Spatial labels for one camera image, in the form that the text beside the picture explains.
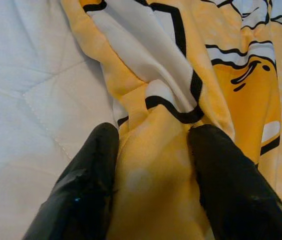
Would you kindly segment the yellow cartoon print blanket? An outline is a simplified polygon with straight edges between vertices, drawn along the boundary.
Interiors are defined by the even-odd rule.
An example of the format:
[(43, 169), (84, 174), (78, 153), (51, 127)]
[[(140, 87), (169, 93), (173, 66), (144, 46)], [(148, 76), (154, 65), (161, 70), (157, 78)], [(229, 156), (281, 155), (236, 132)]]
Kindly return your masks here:
[(61, 0), (118, 123), (107, 240), (215, 240), (192, 127), (225, 132), (282, 201), (282, 0)]

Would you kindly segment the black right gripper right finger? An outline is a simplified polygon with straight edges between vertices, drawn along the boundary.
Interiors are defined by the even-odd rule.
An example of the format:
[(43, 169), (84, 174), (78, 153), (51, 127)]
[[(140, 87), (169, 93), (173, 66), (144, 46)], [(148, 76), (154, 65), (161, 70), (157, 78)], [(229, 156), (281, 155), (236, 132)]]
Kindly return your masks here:
[(231, 138), (205, 124), (188, 146), (215, 240), (282, 240), (282, 201)]

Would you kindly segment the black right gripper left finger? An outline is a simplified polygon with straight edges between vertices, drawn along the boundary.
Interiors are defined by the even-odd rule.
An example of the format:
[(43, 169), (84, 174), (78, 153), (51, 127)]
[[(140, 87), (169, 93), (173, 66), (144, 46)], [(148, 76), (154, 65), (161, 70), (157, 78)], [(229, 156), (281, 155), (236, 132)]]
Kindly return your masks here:
[(64, 169), (22, 240), (106, 240), (110, 225), (118, 129), (97, 125)]

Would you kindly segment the white quilted mattress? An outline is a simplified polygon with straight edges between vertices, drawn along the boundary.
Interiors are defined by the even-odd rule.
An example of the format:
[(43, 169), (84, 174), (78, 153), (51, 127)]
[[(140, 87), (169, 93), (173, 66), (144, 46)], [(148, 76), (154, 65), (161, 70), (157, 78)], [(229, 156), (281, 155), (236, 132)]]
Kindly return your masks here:
[(0, 0), (0, 240), (21, 240), (91, 130), (113, 121), (60, 0)]

